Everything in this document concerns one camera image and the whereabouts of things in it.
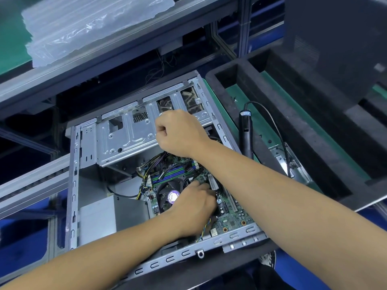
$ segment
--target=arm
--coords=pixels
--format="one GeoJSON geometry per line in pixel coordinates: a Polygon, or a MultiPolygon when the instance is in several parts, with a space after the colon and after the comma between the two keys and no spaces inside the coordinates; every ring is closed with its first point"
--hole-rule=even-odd
{"type": "Polygon", "coordinates": [[[340,203],[210,140],[186,112],[165,112],[156,125],[162,149],[205,166],[276,244],[331,289],[385,289],[387,232],[340,203]]]}
{"type": "Polygon", "coordinates": [[[212,194],[209,185],[194,181],[166,212],[69,251],[1,289],[109,289],[162,246],[200,234],[216,208],[212,194]]]}

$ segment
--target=clear plastic sheet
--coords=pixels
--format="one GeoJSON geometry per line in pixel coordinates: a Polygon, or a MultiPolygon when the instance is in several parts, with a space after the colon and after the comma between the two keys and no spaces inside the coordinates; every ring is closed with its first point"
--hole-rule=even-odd
{"type": "Polygon", "coordinates": [[[42,0],[22,16],[32,41],[33,67],[42,67],[96,40],[166,11],[174,0],[42,0]]]}

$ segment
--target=left arm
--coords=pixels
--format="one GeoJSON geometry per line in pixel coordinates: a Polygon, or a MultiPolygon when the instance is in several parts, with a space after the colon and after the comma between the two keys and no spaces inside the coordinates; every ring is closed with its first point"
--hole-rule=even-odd
{"type": "Polygon", "coordinates": [[[157,249],[178,238],[200,234],[215,207],[209,185],[194,181],[166,212],[71,250],[1,290],[109,289],[157,249]]]}

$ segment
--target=hand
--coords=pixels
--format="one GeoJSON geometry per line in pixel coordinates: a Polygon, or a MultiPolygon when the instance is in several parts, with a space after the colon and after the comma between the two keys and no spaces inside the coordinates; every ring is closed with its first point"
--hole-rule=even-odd
{"type": "Polygon", "coordinates": [[[195,158],[211,141],[196,117],[183,110],[163,112],[155,124],[159,146],[176,156],[195,158]]]}
{"type": "Polygon", "coordinates": [[[170,225],[178,230],[178,238],[201,234],[216,209],[215,191],[207,183],[195,180],[162,215],[168,215],[170,225]]]}

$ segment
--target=right arm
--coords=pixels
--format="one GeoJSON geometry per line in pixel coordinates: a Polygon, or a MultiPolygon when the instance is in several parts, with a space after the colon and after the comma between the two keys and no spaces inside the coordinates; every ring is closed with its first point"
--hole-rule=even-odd
{"type": "Polygon", "coordinates": [[[162,149],[205,166],[283,250],[331,289],[387,287],[387,232],[340,203],[210,140],[197,119],[156,120],[162,149]]]}

